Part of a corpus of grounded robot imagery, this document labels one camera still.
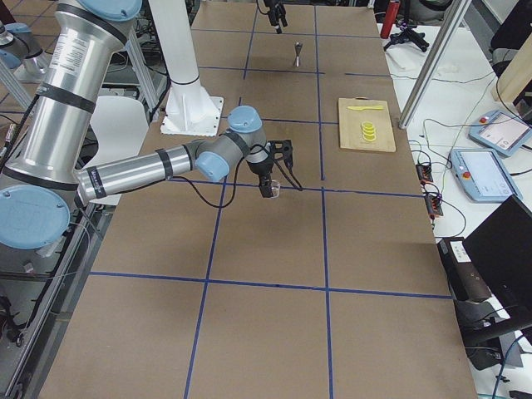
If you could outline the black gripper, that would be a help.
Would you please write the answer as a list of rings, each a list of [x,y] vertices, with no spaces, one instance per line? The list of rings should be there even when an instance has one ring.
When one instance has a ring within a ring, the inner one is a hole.
[[[282,33],[282,28],[288,25],[286,20],[286,12],[283,2],[281,0],[264,0],[264,5],[267,8],[267,14],[269,14],[269,21],[277,34]]]
[[[283,163],[288,173],[291,175],[293,173],[293,161],[283,160]],[[272,198],[273,189],[271,172],[274,162],[271,157],[267,156],[264,160],[261,160],[260,162],[251,162],[248,160],[247,164],[250,170],[259,177],[259,190],[262,197]]]

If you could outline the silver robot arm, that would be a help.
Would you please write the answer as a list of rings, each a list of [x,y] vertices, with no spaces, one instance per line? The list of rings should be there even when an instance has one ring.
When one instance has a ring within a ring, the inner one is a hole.
[[[252,106],[239,106],[219,132],[223,101],[201,85],[190,22],[182,1],[153,1],[151,15],[170,79],[161,130],[194,140],[151,155],[79,170],[81,152],[98,92],[114,53],[129,38],[138,1],[60,1],[61,32],[44,81],[32,101],[34,115],[22,148],[1,163],[1,241],[38,249],[67,229],[71,211],[92,200],[138,190],[179,174],[199,171],[219,182],[246,162],[263,197],[276,190],[275,143],[267,140]]]

